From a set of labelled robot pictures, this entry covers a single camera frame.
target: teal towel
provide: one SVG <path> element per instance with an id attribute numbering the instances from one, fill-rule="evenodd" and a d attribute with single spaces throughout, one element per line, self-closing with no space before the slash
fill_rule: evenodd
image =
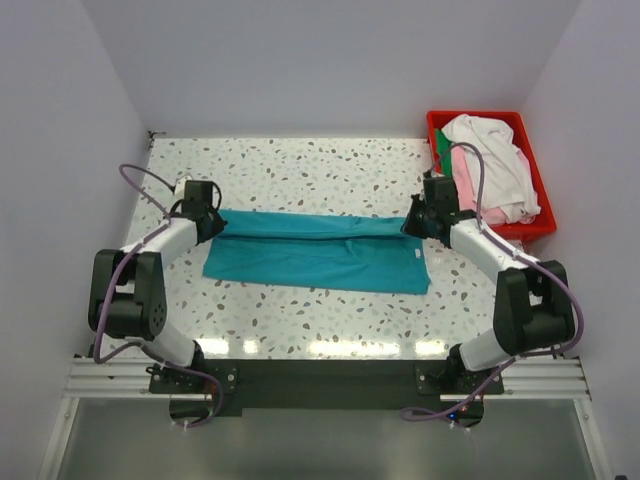
<path id="1" fill-rule="evenodd" d="M 205 277 L 237 282 L 425 294 L 422 240 L 403 218 L 221 210 L 229 224 L 211 242 Z"/>

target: gray wall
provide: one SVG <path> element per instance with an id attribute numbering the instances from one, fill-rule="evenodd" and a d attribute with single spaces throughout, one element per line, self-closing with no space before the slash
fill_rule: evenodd
<path id="1" fill-rule="evenodd" d="M 0 5 L 0 478 L 31 479 L 71 356 L 93 255 L 122 241 L 144 128 L 78 0 Z"/>
<path id="2" fill-rule="evenodd" d="M 640 3 L 584 0 L 524 108 L 587 314 L 579 353 L 618 472 L 640 478 Z"/>
<path id="3" fill-rule="evenodd" d="M 519 109 L 579 0 L 83 0 L 145 124 L 171 135 L 423 136 Z"/>

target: purple cable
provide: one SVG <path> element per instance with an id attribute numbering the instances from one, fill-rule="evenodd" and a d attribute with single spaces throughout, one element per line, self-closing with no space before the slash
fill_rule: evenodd
<path id="1" fill-rule="evenodd" d="M 512 250 L 506 245 L 503 245 L 502 242 L 500 242 L 497 238 L 495 238 L 488 229 L 484 229 L 482 226 L 482 210 L 481 210 L 482 203 L 481 202 L 482 202 L 482 192 L 484 190 L 485 164 L 480 151 L 474 145 L 467 142 L 452 143 L 449 146 L 449 148 L 447 148 L 442 154 L 439 155 L 438 160 L 433 163 L 429 171 L 432 171 L 440 163 L 440 159 L 455 147 L 470 148 L 471 150 L 473 150 L 473 153 L 476 154 L 476 156 L 478 157 L 478 162 L 480 163 L 480 184 L 478 185 L 478 200 L 476 202 L 476 205 L 477 205 L 476 219 L 478 221 L 478 228 L 480 229 L 482 234 L 487 239 L 489 239 L 489 241 L 491 241 L 491 243 L 496 245 L 498 248 L 500 248 L 500 250 L 505 252 L 507 255 L 511 256 Z M 565 295 L 567 295 L 567 297 L 569 298 L 569 301 L 573 305 L 574 310 L 576 311 L 576 323 L 577 323 L 576 334 L 573 336 L 571 341 L 569 341 L 567 344 L 560 347 L 558 350 L 550 349 L 550 350 L 545 350 L 541 352 L 529 352 L 521 356 L 522 357 L 539 357 L 544 355 L 553 355 L 554 353 L 560 354 L 575 347 L 580 341 L 580 339 L 582 338 L 582 334 L 584 332 L 584 314 L 582 312 L 582 308 L 580 307 L 580 304 L 578 303 L 578 299 L 576 298 L 576 296 L 573 294 L 573 292 L 569 289 L 569 287 L 567 287 L 567 285 L 562 280 L 560 280 L 556 275 L 554 275 L 552 272 L 544 268 L 542 265 L 532 262 L 531 260 L 518 254 L 515 255 L 515 259 L 524 263 L 528 267 L 531 267 L 537 270 L 538 272 L 545 275 L 546 277 L 548 277 L 552 282 L 554 282 L 562 290 L 562 292 Z M 444 410 L 442 412 L 434 412 L 433 410 L 429 410 L 428 408 L 423 408 L 423 407 L 405 407 L 400 411 L 400 416 L 402 417 L 403 420 L 407 420 L 409 422 L 426 422 L 429 420 L 443 419 L 450 413 L 456 412 L 460 408 L 472 402 L 473 399 L 478 394 L 480 394 L 493 381 L 495 377 L 497 377 L 500 373 L 506 370 L 507 367 L 513 365 L 515 361 L 516 361 L 516 358 L 513 357 L 507 360 L 505 363 L 503 363 L 499 367 L 497 367 L 491 373 L 489 378 L 487 378 L 484 382 L 482 382 L 480 386 L 478 386 L 478 388 L 476 388 L 471 394 L 469 394 L 469 396 L 467 396 L 464 400 L 457 403 L 453 407 L 448 408 L 447 410 Z"/>
<path id="2" fill-rule="evenodd" d="M 207 417 L 205 417 L 203 419 L 196 420 L 194 422 L 186 424 L 186 428 L 197 427 L 197 426 L 200 426 L 200 425 L 203 425 L 203 424 L 209 422 L 213 417 L 215 417 L 216 415 L 218 415 L 218 413 L 220 413 L 220 409 L 222 408 L 222 401 L 224 399 L 224 391 L 222 389 L 222 384 L 220 383 L 220 381 L 217 378 L 215 378 L 212 375 L 209 375 L 207 373 L 204 373 L 204 372 L 198 372 L 196 370 L 192 370 L 190 368 L 182 367 L 180 365 L 176 365 L 176 364 L 171 363 L 171 362 L 166 362 L 164 359 L 154 355 L 153 352 L 149 351 L 149 349 L 144 348 L 143 345 L 138 343 L 138 342 L 126 343 L 125 345 L 122 345 L 122 346 L 116 348 L 114 351 L 110 352 L 108 355 L 106 355 L 104 357 L 100 357 L 100 349 L 102 347 L 102 338 L 104 337 L 104 331 L 105 331 L 106 324 L 107 324 L 107 317 L 109 316 L 109 309 L 111 307 L 111 302 L 113 300 L 113 295 L 114 295 L 114 293 L 116 291 L 116 286 L 118 284 L 118 279 L 120 278 L 120 275 L 122 274 L 122 271 L 124 270 L 124 268 L 127 265 L 127 263 L 131 260 L 131 258 L 133 258 L 133 256 L 136 253 L 138 253 L 140 251 L 140 249 L 142 249 L 142 247 L 145 244 L 147 244 L 149 241 L 151 241 L 152 239 L 157 237 L 160 233 L 164 232 L 171 225 L 171 215 L 170 215 L 169 211 L 165 207 L 163 207 L 162 204 L 160 202 L 158 202 L 154 197 L 152 197 L 150 194 L 148 194 L 142 187 L 137 185 L 131 178 L 129 178 L 129 176 L 125 172 L 125 169 L 127 169 L 127 168 L 132 168 L 132 169 L 141 171 L 141 172 L 143 172 L 145 174 L 151 175 L 152 177 L 154 177 L 155 179 L 159 180 L 160 182 L 165 184 L 170 190 L 173 191 L 173 187 L 171 186 L 171 184 L 169 184 L 169 182 L 167 182 L 165 179 L 163 179 L 159 175 L 157 175 L 155 173 L 152 173 L 147 169 L 138 167 L 137 165 L 130 165 L 130 164 L 122 164 L 122 165 L 120 165 L 120 168 L 119 168 L 120 175 L 122 175 L 122 177 L 125 179 L 125 181 L 129 185 L 131 185 L 131 187 L 133 187 L 134 190 L 136 190 L 138 193 L 140 193 L 140 195 L 142 195 L 150 203 L 152 203 L 155 207 L 157 207 L 158 210 L 160 210 L 162 212 L 162 216 L 167 220 L 168 223 L 166 223 L 164 225 L 161 225 L 160 227 L 158 227 L 157 229 L 155 229 L 154 231 L 149 233 L 147 236 L 145 236 L 142 239 L 142 241 L 140 243 L 138 243 L 129 252 L 127 252 L 127 254 L 118 263 L 118 265 L 116 266 L 116 269 L 114 270 L 113 274 L 111 275 L 111 280 L 109 281 L 109 285 L 107 287 L 107 292 L 106 292 L 106 295 L 105 295 L 105 298 L 104 298 L 104 302 L 102 304 L 102 310 L 100 311 L 100 317 L 98 319 L 98 327 L 96 328 L 96 337 L 95 337 L 94 346 L 93 346 L 93 360 L 97 364 L 102 364 L 102 363 L 108 362 L 109 360 L 114 358 L 116 355 L 122 353 L 124 350 L 126 350 L 128 348 L 131 348 L 131 347 L 142 347 L 142 351 L 149 358 L 151 358 L 152 360 L 154 360 L 154 361 L 156 361 L 156 362 L 158 362 L 160 364 L 163 364 L 163 365 L 167 366 L 168 368 L 172 368 L 174 370 L 177 370 L 179 372 L 204 378 L 205 380 L 207 380 L 210 383 L 214 384 L 216 386 L 216 389 L 217 389 L 217 392 L 218 392 L 218 402 L 217 402 L 215 408 L 213 409 L 213 411 Z"/>

